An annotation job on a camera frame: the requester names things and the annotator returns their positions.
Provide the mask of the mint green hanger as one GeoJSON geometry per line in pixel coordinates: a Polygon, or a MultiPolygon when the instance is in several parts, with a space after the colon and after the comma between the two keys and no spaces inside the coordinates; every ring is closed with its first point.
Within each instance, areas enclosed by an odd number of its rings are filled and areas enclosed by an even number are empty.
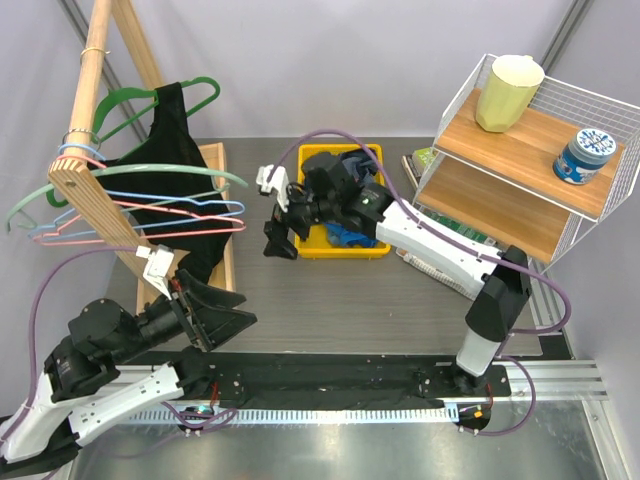
{"type": "MultiPolygon", "coordinates": [[[[126,166],[111,166],[104,169],[91,170],[90,174],[96,178],[108,177],[114,175],[123,174],[142,174],[142,173],[177,173],[177,174],[192,174],[208,177],[222,177],[227,180],[247,188],[248,183],[241,179],[239,176],[221,170],[215,170],[209,167],[196,167],[186,166],[178,164],[138,164],[138,165],[126,165],[126,166]]],[[[54,186],[48,183],[19,200],[6,214],[4,220],[4,229],[7,233],[11,232],[12,219],[23,210],[29,203],[36,198],[45,195],[54,190],[54,186]]]]}

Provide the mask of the dark navy tank top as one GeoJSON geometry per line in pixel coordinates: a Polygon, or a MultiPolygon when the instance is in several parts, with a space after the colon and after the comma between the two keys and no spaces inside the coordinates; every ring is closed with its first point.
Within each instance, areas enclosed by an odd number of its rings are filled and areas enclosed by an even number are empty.
{"type": "Polygon", "coordinates": [[[322,152],[308,158],[302,166],[305,197],[338,201],[351,200],[364,186],[375,182],[378,167],[363,149],[340,155],[322,152]]]}

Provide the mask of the black tank top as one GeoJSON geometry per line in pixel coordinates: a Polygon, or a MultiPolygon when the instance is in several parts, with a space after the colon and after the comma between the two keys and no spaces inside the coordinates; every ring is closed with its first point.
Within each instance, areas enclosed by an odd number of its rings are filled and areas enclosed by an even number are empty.
{"type": "MultiPolygon", "coordinates": [[[[188,115],[208,105],[220,94],[219,84],[209,77],[175,82],[153,91],[155,105],[153,121],[144,142],[122,157],[108,160],[108,167],[139,164],[176,164],[204,167],[203,156],[189,133],[188,115]]],[[[182,201],[162,203],[162,209],[139,209],[131,212],[143,228],[148,241],[186,255],[178,267],[206,283],[214,268],[223,259],[225,246],[236,226],[229,221],[199,220],[199,217],[231,214],[214,190],[209,176],[144,172],[121,173],[100,177],[99,183],[112,191],[113,199],[140,204],[162,202],[166,196],[180,197],[182,201]]]]}

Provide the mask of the light blue wire hanger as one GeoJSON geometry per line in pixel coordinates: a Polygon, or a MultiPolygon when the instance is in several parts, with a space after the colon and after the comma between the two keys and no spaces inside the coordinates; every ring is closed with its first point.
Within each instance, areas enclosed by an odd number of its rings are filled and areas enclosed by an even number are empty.
{"type": "MultiPolygon", "coordinates": [[[[199,147],[199,151],[203,156],[204,162],[206,163],[206,165],[204,167],[211,168],[208,165],[208,163],[212,159],[217,159],[217,160],[225,160],[226,159],[226,152],[225,152],[225,149],[224,149],[224,145],[221,142],[215,143],[215,144],[210,144],[210,145],[201,145],[199,147]]],[[[220,178],[220,177],[218,177],[216,179],[212,179],[212,181],[216,182],[218,186],[222,186],[223,183],[225,182],[225,180],[223,178],[220,178]]],[[[116,195],[109,195],[109,194],[108,194],[108,196],[109,196],[109,198],[111,198],[114,201],[114,203],[117,200],[122,201],[124,199],[122,196],[121,197],[117,197],[116,195]]],[[[190,204],[187,204],[187,203],[174,203],[172,206],[174,208],[190,210],[190,211],[192,211],[194,213],[198,213],[200,215],[224,214],[224,213],[228,213],[230,211],[233,211],[233,210],[235,210],[237,208],[236,206],[197,207],[197,206],[190,205],[190,204]]],[[[173,214],[151,213],[151,212],[146,212],[146,211],[140,211],[140,212],[135,212],[135,213],[130,213],[130,214],[134,216],[134,218],[138,222],[138,225],[151,223],[151,222],[162,222],[162,221],[177,220],[179,218],[177,215],[173,215],[173,214]]]]}

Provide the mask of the dark green hanger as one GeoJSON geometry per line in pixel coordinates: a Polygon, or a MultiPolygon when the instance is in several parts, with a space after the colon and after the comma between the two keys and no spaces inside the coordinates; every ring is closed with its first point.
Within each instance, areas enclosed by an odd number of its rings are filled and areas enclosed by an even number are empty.
{"type": "MultiPolygon", "coordinates": [[[[191,137],[188,117],[208,106],[220,95],[218,82],[210,77],[175,82],[156,89],[144,90],[124,87],[110,92],[97,106],[92,131],[98,134],[107,115],[126,100],[150,99],[152,104],[135,114],[140,117],[153,112],[153,121],[144,142],[122,157],[108,160],[111,167],[139,166],[142,164],[204,167],[205,162],[199,148],[191,137]],[[213,89],[213,93],[195,106],[187,108],[183,90],[203,84],[213,89]]],[[[202,201],[219,200],[221,194],[213,189],[209,177],[195,174],[175,174],[171,172],[122,173],[102,177],[99,183],[106,190],[112,190],[117,197],[126,193],[169,195],[186,197],[198,194],[202,201]]]]}

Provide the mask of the pink wire hanger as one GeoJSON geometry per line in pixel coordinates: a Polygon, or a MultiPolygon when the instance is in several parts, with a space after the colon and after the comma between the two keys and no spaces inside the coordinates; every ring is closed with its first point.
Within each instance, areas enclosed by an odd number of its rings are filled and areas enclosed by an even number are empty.
{"type": "Polygon", "coordinates": [[[246,228],[244,221],[238,218],[240,214],[245,212],[244,204],[238,201],[211,198],[213,194],[222,194],[228,190],[228,183],[232,181],[224,180],[222,186],[213,182],[214,189],[211,191],[187,196],[153,195],[116,190],[109,190],[107,193],[124,198],[122,201],[117,200],[115,204],[121,206],[125,213],[146,211],[173,214],[179,217],[177,220],[138,225],[136,228],[143,232],[141,237],[146,240],[240,232],[246,228]],[[237,208],[224,214],[200,215],[190,210],[174,208],[172,206],[174,203],[187,203],[197,207],[236,206],[237,208]]]}

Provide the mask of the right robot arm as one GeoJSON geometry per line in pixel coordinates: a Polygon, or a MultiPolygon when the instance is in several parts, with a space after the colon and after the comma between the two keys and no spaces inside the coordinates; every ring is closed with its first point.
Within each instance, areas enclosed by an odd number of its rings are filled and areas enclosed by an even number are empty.
{"type": "Polygon", "coordinates": [[[305,240],[313,226],[340,225],[375,243],[397,247],[425,262],[444,281],[471,295],[465,316],[467,333],[451,367],[457,391],[472,395],[488,381],[487,370],[531,295],[521,268],[526,254],[480,244],[438,224],[404,199],[395,199],[375,180],[360,180],[337,155],[321,152],[303,165],[304,181],[289,180],[282,166],[258,170],[261,195],[275,195],[264,225],[267,257],[294,260],[298,250],[291,232],[305,240]]]}

